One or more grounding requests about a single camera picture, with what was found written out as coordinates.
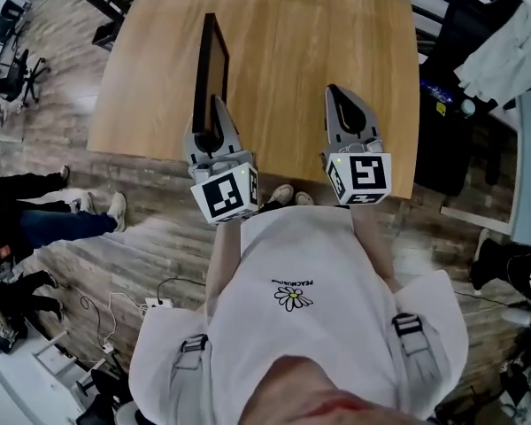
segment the black pants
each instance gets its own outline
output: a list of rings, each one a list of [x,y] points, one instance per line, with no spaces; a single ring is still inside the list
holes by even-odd
[[[500,279],[531,299],[531,247],[509,243],[501,245],[487,239],[480,248],[478,261],[472,264],[470,281],[481,290],[489,281]]]
[[[34,291],[43,285],[52,285],[49,274],[39,271],[26,275],[15,283],[0,285],[0,310],[6,317],[38,310],[56,312],[59,302],[52,297],[36,296]]]
[[[44,203],[36,205],[20,202],[28,198],[39,198],[50,192],[64,189],[66,181],[61,174],[15,174],[14,176],[0,176],[0,209],[15,208],[18,210],[41,210],[54,213],[69,213],[71,207],[63,202]]]
[[[264,203],[258,209],[258,211],[256,212],[256,215],[261,214],[261,213],[267,213],[268,211],[273,211],[273,210],[276,210],[276,209],[281,209],[283,207],[284,206],[280,202],[278,202],[277,200],[274,200],[274,201],[271,201],[271,202],[267,202],[267,203]]]

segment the wooden floor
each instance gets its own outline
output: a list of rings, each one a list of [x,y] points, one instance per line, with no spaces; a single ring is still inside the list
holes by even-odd
[[[162,296],[172,298],[179,307],[199,307],[204,300],[204,277],[214,237],[214,228],[204,222],[189,192],[192,181],[186,164],[86,150],[90,115],[108,59],[108,53],[90,41],[103,22],[104,16],[81,0],[34,0],[21,47],[30,50],[33,61],[46,57],[52,73],[42,83],[39,107],[19,115],[11,111],[2,129],[11,134],[23,131],[24,142],[0,143],[0,175],[49,173],[67,164],[72,173],[71,189],[64,192],[65,197],[74,197],[77,189],[90,190],[97,208],[104,209],[115,190],[127,195],[131,223],[125,233],[55,243],[24,263],[26,272],[47,268],[64,285],[44,292],[64,301],[65,323],[60,326],[45,315],[42,322],[52,335],[66,328],[69,337],[62,345],[83,361],[102,357],[99,340],[113,326],[107,308],[110,292],[124,292],[139,305],[156,295],[163,280],[186,278],[192,282],[164,285]],[[468,187],[450,203],[507,219],[512,205],[515,143],[516,137],[508,132],[503,174],[497,186],[485,184],[483,162],[474,160]],[[260,187],[266,190],[279,183],[281,179],[260,179]],[[318,200],[334,202],[326,186],[297,186],[311,191]],[[429,270],[445,269],[456,291],[472,293],[468,266],[480,229],[439,214],[444,199],[416,186],[410,201],[388,198],[377,205],[378,217],[392,246],[401,282]],[[520,300],[502,283],[488,285],[483,294],[506,303]],[[94,307],[84,309],[81,295],[98,306],[98,333]],[[468,396],[471,386],[479,393],[496,391],[497,371],[516,335],[516,330],[500,319],[500,306],[472,297],[459,299],[470,334],[470,354],[463,378],[449,399]],[[112,310],[118,327],[111,342],[127,365],[141,320],[122,296],[112,298]]]

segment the power strip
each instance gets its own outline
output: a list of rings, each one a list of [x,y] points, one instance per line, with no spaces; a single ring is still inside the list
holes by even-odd
[[[168,297],[160,297],[159,302],[156,297],[145,298],[145,303],[148,305],[149,308],[153,308],[153,307],[173,308],[173,301]]]

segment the black shoe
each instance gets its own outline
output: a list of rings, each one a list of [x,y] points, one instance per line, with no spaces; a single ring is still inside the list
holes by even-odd
[[[53,288],[53,289],[55,289],[55,290],[56,290],[57,288],[59,288],[59,284],[58,284],[56,278],[53,277],[53,275],[51,275],[51,273],[50,273],[49,271],[47,272],[47,275],[50,277],[50,280],[47,282],[47,284],[48,284],[49,286],[51,286],[51,288]]]
[[[59,308],[57,310],[54,310],[53,313],[57,315],[57,319],[59,322],[63,322],[65,319],[65,307],[63,306],[63,303],[61,301],[58,301]]]
[[[480,291],[482,287],[490,280],[493,280],[485,277],[483,271],[483,261],[480,260],[475,261],[470,267],[470,275],[468,280],[470,280],[470,283],[472,284],[476,292]]]

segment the cable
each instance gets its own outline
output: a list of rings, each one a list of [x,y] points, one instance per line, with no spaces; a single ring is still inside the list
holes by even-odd
[[[100,346],[102,348],[103,344],[100,341],[100,311],[98,310],[98,307],[96,306],[95,301],[93,301],[90,297],[83,295],[80,291],[78,291],[78,290],[75,290],[75,291],[77,291],[77,293],[79,293],[79,295],[81,296],[80,301],[81,301],[81,307],[82,308],[84,308],[85,310],[90,310],[90,306],[91,305],[93,307],[95,307],[95,311],[96,311],[96,340],[98,342],[98,346]]]
[[[460,293],[458,291],[454,291],[454,292],[459,294],[460,296],[468,296],[469,298],[481,299],[483,301],[492,302],[494,304],[505,305],[506,307],[513,307],[514,305],[519,303],[519,302],[516,302],[515,304],[506,304],[505,302],[496,301],[495,299],[488,299],[487,297],[475,296],[474,294],[468,294],[468,293]]]
[[[170,282],[171,280],[180,280],[180,281],[183,281],[183,282],[188,282],[188,283],[192,283],[193,285],[199,285],[199,286],[204,286],[204,283],[202,282],[197,282],[196,280],[191,280],[191,279],[185,279],[183,277],[169,277],[168,279],[165,279],[163,280],[159,285],[158,285],[158,304],[159,305],[162,305],[163,302],[161,301],[161,299],[159,299],[159,289],[167,282]]]
[[[128,301],[130,301],[134,305],[134,307],[138,310],[138,313],[140,314],[140,317],[142,318],[142,321],[143,321],[143,317],[145,316],[146,312],[148,311],[148,305],[147,304],[138,305],[132,299],[130,299],[125,293],[122,293],[122,292],[112,292],[112,293],[110,293],[109,299],[108,299],[108,310],[110,311],[110,313],[112,315],[112,321],[114,322],[114,327],[112,328],[112,332],[110,334],[108,334],[104,338],[104,344],[101,344],[101,347],[103,348],[103,350],[106,347],[106,345],[108,344],[108,339],[116,333],[116,326],[117,326],[116,317],[114,316],[114,312],[112,311],[112,296],[116,296],[116,295],[123,296]]]
[[[499,307],[505,307],[505,305],[494,305],[493,307],[485,308],[484,310],[479,310],[478,312],[462,313],[462,316],[477,315],[478,313],[489,312],[490,310],[494,310],[494,309],[499,308]]]
[[[58,281],[58,285],[60,287],[65,288],[66,290],[75,290],[80,296],[79,301],[81,302],[81,307],[83,309],[90,310],[90,306],[91,305],[93,307],[95,307],[95,312],[96,312],[96,341],[98,342],[98,346],[100,346],[100,348],[102,349],[103,344],[100,341],[100,324],[101,324],[100,311],[98,310],[98,306],[96,305],[95,301],[93,301],[90,297],[85,296],[78,289],[76,289],[72,285],[69,285],[68,283],[61,283],[60,281]]]

